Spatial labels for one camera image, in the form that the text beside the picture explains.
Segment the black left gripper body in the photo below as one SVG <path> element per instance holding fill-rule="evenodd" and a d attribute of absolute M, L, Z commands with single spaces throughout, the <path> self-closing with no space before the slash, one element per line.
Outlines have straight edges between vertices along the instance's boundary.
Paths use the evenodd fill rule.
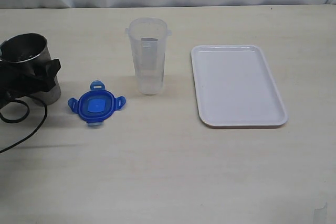
<path fill-rule="evenodd" d="M 14 98 L 23 97 L 39 91 L 39 79 L 1 61 L 1 109 Z"/>

